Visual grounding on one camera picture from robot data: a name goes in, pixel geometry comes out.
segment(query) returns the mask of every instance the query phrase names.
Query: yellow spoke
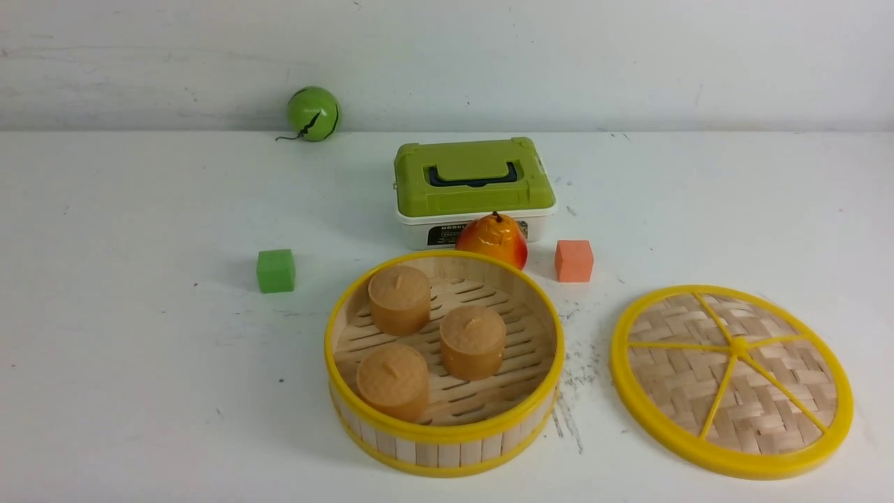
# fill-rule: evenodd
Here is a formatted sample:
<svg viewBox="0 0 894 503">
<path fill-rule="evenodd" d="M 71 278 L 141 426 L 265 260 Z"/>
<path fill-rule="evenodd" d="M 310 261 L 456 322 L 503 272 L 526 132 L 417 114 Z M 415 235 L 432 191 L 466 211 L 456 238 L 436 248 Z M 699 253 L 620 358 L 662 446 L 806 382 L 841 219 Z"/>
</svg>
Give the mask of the yellow spoke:
<svg viewBox="0 0 894 503">
<path fill-rule="evenodd" d="M 730 348 L 725 345 L 699 345 L 699 344 L 682 344 L 675 342 L 627 342 L 630 347 L 654 347 L 658 349 L 692 349 L 701 351 L 719 351 L 728 353 Z"/>
<path fill-rule="evenodd" d="M 711 315 L 714 323 L 717 324 L 717 328 L 719 328 L 721 332 L 723 332 L 723 336 L 726 338 L 727 344 L 732 344 L 732 336 L 730 335 L 730 331 L 723 326 L 723 323 L 721 323 L 721 317 L 717 316 L 717 313 L 714 312 L 713 309 L 711 309 L 711 306 L 709 306 L 708 303 L 704 301 L 701 295 L 697 294 L 696 292 L 693 292 L 692 295 L 696 298 L 696 300 L 698 300 L 698 303 L 702 304 L 702 309 L 704 309 L 708 312 L 709 315 Z"/>
<path fill-rule="evenodd" d="M 732 379 L 732 367 L 736 364 L 736 360 L 738 360 L 738 357 L 733 354 L 730 357 L 730 363 L 727 365 L 727 371 L 723 373 L 721 385 L 719 388 L 717 388 L 717 396 L 714 397 L 714 403 L 711 404 L 711 410 L 708 411 L 708 417 L 704 420 L 702 434 L 698 436 L 698 438 L 700 439 L 704 439 L 708 436 L 708 430 L 711 429 L 711 423 L 714 422 L 714 416 L 717 414 L 717 409 L 721 406 L 721 399 L 723 399 L 723 394 L 726 392 L 726 388 L 730 386 L 730 379 Z"/>
<path fill-rule="evenodd" d="M 751 365 L 752 369 L 755 369 L 755 371 L 757 371 L 757 373 L 761 374 L 764 379 L 769 380 L 770 384 L 772 384 L 773 386 L 778 388 L 779 391 L 781 391 L 783 395 L 785 395 L 789 400 L 791 400 L 792 404 L 795 404 L 795 407 L 800 409 L 800 411 L 802 413 L 804 413 L 805 416 L 807 416 L 807 419 L 809 419 L 811 422 L 813 422 L 813 424 L 815 424 L 816 427 L 820 429 L 820 431 L 825 433 L 826 431 L 829 430 L 828 428 L 826 428 L 826 425 L 822 424 L 820 419 L 814 415 L 814 413 L 808 411 L 807 407 L 805 407 L 804 404 L 802 404 L 800 400 L 798 400 L 797 398 L 795 398 L 794 395 L 791 394 L 791 391 L 789 391 L 788 388 L 786 388 L 785 386 L 782 385 L 781 382 L 776 380 L 776 378 L 774 378 L 772 374 L 770 374 L 764 367 L 762 367 L 760 363 L 756 362 L 754 358 L 746 355 L 746 356 L 742 357 L 742 361 Z"/>
<path fill-rule="evenodd" d="M 755 347 L 761 347 L 762 345 L 768 344 L 776 344 L 783 342 L 791 342 L 791 341 L 799 341 L 801 339 L 806 339 L 807 336 L 779 336 L 779 337 L 770 337 L 769 339 L 759 340 L 757 342 L 753 342 L 748 345 L 748 349 L 752 349 Z"/>
</svg>

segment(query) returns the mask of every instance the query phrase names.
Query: green cube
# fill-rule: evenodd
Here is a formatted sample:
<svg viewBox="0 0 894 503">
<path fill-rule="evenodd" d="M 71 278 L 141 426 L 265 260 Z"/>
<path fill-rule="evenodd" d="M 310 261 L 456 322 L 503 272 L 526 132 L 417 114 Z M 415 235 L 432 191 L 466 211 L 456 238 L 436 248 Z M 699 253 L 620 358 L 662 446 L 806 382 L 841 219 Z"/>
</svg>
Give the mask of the green cube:
<svg viewBox="0 0 894 503">
<path fill-rule="evenodd" d="M 257 255 L 257 285 L 262 294 L 295 289 L 295 259 L 291 250 L 266 250 Z"/>
</svg>

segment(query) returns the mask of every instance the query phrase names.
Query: white box base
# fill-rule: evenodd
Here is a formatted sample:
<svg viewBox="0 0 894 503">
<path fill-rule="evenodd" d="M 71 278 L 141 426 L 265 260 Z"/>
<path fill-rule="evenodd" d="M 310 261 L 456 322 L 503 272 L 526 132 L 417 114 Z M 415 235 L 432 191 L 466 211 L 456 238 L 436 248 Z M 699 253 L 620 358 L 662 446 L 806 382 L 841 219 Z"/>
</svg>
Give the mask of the white box base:
<svg viewBox="0 0 894 503">
<path fill-rule="evenodd" d="M 544 209 L 518 209 L 500 211 L 516 219 L 523 230 L 527 230 L 527 241 L 534 243 L 544 235 L 549 217 L 555 213 L 556 204 Z M 463 213 L 459 215 L 438 215 L 435 217 L 406 217 L 395 208 L 397 221 L 401 224 L 401 240 L 411 250 L 435 250 L 453 248 L 463 227 L 490 212 Z"/>
</svg>

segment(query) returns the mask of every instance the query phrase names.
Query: orange block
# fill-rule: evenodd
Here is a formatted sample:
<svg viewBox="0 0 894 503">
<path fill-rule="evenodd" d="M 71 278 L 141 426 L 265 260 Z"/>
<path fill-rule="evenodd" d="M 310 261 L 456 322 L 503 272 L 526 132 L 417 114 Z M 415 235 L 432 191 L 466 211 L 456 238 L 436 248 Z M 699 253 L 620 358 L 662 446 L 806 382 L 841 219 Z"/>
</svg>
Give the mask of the orange block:
<svg viewBox="0 0 894 503">
<path fill-rule="evenodd" d="M 593 250 L 590 242 L 556 243 L 556 278 L 561 283 L 586 283 L 593 274 Z"/>
</svg>

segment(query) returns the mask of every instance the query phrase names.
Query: green toy ball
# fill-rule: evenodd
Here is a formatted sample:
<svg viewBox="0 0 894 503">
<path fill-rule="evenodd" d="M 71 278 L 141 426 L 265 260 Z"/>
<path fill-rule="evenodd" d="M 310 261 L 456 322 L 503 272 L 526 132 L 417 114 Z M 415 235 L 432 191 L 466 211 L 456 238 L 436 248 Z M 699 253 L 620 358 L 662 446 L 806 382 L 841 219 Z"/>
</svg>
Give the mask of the green toy ball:
<svg viewBox="0 0 894 503">
<path fill-rule="evenodd" d="M 338 128 L 342 111 L 333 93 L 317 86 L 308 86 L 291 97 L 285 114 L 297 136 L 280 136 L 277 140 L 322 141 Z"/>
</svg>

